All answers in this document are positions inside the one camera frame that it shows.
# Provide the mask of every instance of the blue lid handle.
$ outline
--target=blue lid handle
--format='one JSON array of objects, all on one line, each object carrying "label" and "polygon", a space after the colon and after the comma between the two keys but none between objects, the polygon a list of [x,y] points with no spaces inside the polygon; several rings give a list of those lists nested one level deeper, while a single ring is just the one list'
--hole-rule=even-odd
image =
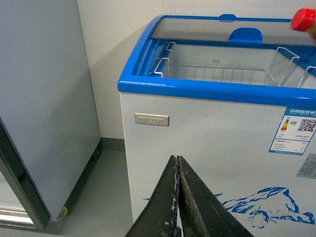
[{"label": "blue lid handle", "polygon": [[233,22],[237,20],[237,17],[233,14],[222,14],[218,17],[219,21]]},{"label": "blue lid handle", "polygon": [[238,28],[228,37],[228,43],[262,45],[262,33],[256,28]]}]

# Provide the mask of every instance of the bottle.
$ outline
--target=bottle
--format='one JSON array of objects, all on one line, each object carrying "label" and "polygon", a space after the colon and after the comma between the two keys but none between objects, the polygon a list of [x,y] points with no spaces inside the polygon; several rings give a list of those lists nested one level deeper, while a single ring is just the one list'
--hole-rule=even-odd
[{"label": "bottle", "polygon": [[299,9],[292,18],[291,29],[308,32],[316,45],[316,10],[311,8]]}]

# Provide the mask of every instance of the qr code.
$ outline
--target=qr code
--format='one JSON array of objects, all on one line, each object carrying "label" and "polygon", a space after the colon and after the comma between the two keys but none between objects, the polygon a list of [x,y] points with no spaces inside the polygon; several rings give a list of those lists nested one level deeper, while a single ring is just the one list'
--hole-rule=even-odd
[{"label": "qr code", "polygon": [[302,122],[301,122],[301,125],[298,128],[298,131],[313,132],[315,127],[316,127],[316,120],[314,120],[314,119],[303,119]]}]

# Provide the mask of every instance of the white wall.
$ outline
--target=white wall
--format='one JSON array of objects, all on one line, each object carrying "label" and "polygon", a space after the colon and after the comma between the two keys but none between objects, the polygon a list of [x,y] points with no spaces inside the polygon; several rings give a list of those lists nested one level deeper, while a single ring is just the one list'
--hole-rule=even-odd
[{"label": "white wall", "polygon": [[157,15],[291,18],[315,0],[78,0],[102,137],[124,138],[117,81],[145,26]]}]

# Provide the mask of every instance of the blue plastic rim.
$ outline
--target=blue plastic rim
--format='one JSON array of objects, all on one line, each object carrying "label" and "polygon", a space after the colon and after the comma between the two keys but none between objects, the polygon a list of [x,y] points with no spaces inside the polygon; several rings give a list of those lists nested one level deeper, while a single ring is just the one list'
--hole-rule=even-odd
[{"label": "blue plastic rim", "polygon": [[[152,54],[152,50],[155,48],[155,40],[151,39],[150,36],[164,18],[290,22],[290,19],[236,18],[233,15],[222,15],[220,17],[158,16],[148,24],[136,43],[118,80],[118,90],[120,92],[316,108],[315,89],[138,76],[133,73],[135,67],[144,63],[147,56]],[[256,39],[260,40],[259,33],[256,35]]]}]

